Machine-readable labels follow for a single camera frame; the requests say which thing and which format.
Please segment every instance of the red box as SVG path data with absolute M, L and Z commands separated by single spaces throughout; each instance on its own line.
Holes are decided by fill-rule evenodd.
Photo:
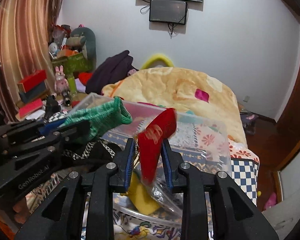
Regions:
M 42 81 L 47 79 L 45 70 L 36 70 L 30 76 L 25 77 L 23 80 L 18 82 L 19 92 L 28 92 L 36 85 L 39 85 Z

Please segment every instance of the pink rabbit toy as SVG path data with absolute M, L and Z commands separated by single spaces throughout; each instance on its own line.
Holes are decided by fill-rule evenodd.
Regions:
M 63 66 L 60 69 L 56 67 L 56 81 L 54 82 L 54 90 L 57 94 L 61 94 L 64 90 L 69 90 L 69 83 L 66 80 L 66 76 L 63 73 Z

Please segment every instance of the green knitted sock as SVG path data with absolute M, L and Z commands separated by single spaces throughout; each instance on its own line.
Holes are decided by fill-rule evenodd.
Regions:
M 83 120 L 90 121 L 90 133 L 87 137 L 80 138 L 80 142 L 82 143 L 89 142 L 95 137 L 101 137 L 107 131 L 121 124 L 132 123 L 132 117 L 119 97 L 114 97 L 114 100 L 106 102 L 101 106 L 80 109 L 69 116 L 61 126 Z

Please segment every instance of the rabbit ears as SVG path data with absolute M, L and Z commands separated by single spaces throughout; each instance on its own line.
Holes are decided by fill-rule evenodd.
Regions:
M 60 66 L 60 69 L 59 69 L 59 67 L 56 67 L 56 72 L 63 73 L 63 65 Z

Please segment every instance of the wall outlet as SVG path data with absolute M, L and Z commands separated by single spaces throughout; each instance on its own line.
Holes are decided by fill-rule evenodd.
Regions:
M 243 101 L 246 102 L 246 103 L 248 103 L 249 99 L 250 99 L 249 96 L 245 96 Z

